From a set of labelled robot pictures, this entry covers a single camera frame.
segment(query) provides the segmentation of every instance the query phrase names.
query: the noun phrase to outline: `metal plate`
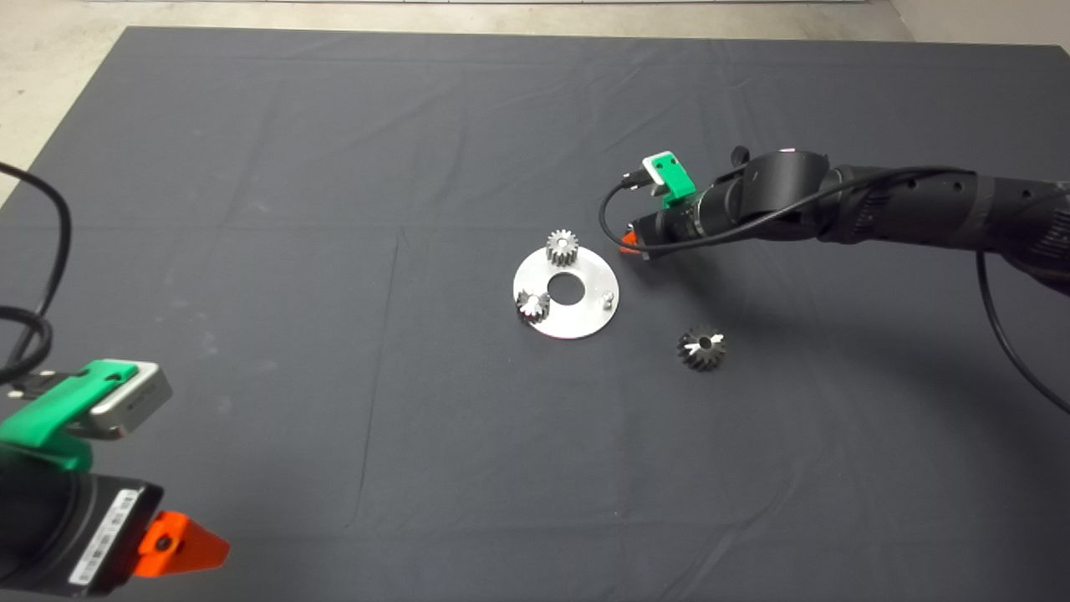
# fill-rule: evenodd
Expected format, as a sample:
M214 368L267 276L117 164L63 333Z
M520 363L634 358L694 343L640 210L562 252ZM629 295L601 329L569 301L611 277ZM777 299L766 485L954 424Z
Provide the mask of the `metal plate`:
M517 275L513 277L513 297L521 290L542 293L549 290L550 278L557 274L572 274L583 282L583 297L571 306L563 306L550 298L550 313L532 328L555 339L582 339L601 330L616 313L621 300L621 289L616 275L605 259L594 250L580 247L576 261L569 265L554 265L546 258L546 249L539 248L528 256ZM612 294L612 303L606 308L606 293Z

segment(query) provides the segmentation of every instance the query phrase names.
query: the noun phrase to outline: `green 3d-printed bracket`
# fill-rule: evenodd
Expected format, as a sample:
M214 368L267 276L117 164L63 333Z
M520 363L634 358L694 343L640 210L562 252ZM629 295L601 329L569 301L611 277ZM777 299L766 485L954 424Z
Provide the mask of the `green 3d-printed bracket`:
M85 472L93 464L89 444L63 432L75 420L137 374L129 362L94 360L74 376L0 423L0 446L55 464Z
M662 152L643 159L643 166L654 177L654 194L661 196L661 207L675 206L694 194L694 182L684 166L671 152Z

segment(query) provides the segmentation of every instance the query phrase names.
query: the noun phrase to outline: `spur gear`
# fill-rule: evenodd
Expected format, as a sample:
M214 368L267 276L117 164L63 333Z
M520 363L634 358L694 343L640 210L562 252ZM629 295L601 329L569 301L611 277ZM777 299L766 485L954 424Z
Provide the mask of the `spur gear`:
M698 326L679 338L676 351L691 370L713 370L724 357L724 336L708 326Z
M536 324L550 313L550 293L535 294L521 290L517 294L517 314L529 324Z
M570 230L554 230L546 238L546 258L554 265L568 265L580 251L580 238Z

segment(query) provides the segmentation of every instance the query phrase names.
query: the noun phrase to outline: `gray fabric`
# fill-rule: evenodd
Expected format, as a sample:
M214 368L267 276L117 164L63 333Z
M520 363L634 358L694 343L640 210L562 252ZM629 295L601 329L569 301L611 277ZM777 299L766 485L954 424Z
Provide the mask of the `gray fabric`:
M233 551L114 599L1067 598L1070 420L1003 357L969 253L632 264L595 204L646 154L707 181L737 143L1066 179L1068 97L1055 47L128 30L34 165L76 218L48 366L158 361L174 399L95 468ZM557 227L621 282L583 341L513 315ZM4 303L52 235L17 190ZM1068 300L993 280L1070 391ZM674 357L700 322L714 374Z

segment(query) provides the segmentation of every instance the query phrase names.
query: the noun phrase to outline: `sticker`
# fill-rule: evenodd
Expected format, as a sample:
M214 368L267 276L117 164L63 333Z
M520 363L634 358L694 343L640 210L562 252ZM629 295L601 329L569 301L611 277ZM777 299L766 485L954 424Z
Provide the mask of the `sticker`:
M104 557L111 550L111 544L116 542L116 536L126 523L131 509L140 494L137 490L120 490L111 507L104 514L104 520L96 527L93 539L89 540L86 552L81 554L81 560L75 565L74 571L68 580L74 585L89 585L96 576L96 571L101 568Z

